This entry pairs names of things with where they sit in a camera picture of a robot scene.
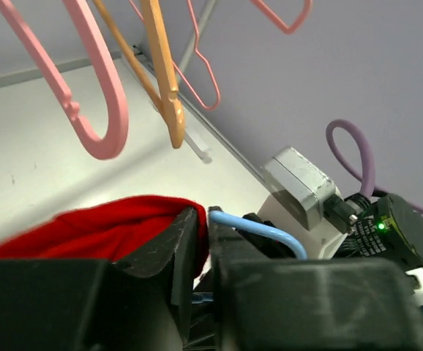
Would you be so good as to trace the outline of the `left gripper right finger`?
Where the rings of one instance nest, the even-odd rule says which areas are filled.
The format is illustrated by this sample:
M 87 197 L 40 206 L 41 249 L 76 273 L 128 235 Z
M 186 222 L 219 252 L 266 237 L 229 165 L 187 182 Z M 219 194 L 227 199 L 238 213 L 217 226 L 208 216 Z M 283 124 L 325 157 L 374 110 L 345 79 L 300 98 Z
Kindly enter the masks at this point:
M 423 350 L 423 312 L 385 259 L 298 260 L 209 220 L 218 350 Z

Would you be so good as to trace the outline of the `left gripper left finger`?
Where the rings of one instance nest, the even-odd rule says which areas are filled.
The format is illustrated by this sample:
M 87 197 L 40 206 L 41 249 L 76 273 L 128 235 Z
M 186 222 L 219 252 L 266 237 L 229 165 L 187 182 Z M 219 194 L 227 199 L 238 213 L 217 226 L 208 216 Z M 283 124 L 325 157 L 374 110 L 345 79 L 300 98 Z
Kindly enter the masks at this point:
M 181 350 L 198 213 L 122 260 L 0 260 L 0 350 Z

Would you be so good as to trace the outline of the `blue wire hanger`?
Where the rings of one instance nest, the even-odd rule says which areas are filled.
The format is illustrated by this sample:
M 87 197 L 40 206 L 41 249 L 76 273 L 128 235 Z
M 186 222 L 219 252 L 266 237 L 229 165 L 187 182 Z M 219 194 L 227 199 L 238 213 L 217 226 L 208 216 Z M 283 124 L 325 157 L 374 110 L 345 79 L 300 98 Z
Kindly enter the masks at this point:
M 228 227 L 235 228 L 237 230 L 243 230 L 260 237 L 272 239 L 287 246 L 296 256 L 298 260 L 307 260 L 308 255 L 306 249 L 300 241 L 294 238 L 291 234 L 280 230 L 275 227 L 271 227 L 265 224 L 244 219 L 223 211 L 212 210 L 209 211 L 209 220 L 217 224 L 225 225 Z

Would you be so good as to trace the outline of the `red t shirt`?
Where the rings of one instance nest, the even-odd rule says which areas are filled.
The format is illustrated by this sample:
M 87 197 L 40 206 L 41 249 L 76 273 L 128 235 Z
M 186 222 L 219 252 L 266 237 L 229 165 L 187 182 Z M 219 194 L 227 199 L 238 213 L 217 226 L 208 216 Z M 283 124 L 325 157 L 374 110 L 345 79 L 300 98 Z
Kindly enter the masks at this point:
M 166 230 L 186 208 L 198 215 L 194 274 L 209 254 L 205 208 L 180 197 L 141 195 L 58 214 L 0 243 L 4 258 L 95 258 L 118 261 Z

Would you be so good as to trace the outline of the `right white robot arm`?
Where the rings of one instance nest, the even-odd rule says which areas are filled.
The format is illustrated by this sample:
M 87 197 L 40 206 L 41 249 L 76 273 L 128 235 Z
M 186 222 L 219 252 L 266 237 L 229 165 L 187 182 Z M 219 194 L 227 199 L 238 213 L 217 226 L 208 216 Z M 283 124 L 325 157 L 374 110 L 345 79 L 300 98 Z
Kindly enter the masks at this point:
M 413 285 L 417 301 L 423 305 L 423 216 L 401 196 L 377 193 L 372 202 L 356 193 L 330 202 L 352 208 L 356 222 L 346 234 L 333 226 L 336 211 L 312 230 L 304 228 L 274 197 L 268 197 L 257 213 L 245 219 L 284 230 L 295 237 L 311 259 L 384 258 L 396 263 Z

